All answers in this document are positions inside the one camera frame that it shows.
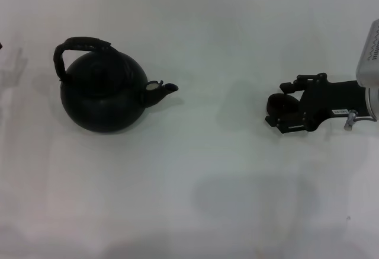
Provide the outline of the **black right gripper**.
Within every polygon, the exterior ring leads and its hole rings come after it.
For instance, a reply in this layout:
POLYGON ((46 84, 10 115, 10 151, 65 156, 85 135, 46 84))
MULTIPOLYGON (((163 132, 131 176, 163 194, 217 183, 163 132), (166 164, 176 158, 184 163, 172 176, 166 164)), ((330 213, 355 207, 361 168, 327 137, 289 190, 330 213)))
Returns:
POLYGON ((280 84, 284 94, 303 92, 303 113, 268 115, 265 121, 282 134, 315 131, 331 118, 347 118, 351 110, 358 117, 368 117, 365 89, 357 81, 332 83, 326 73, 298 75, 293 82, 280 84))

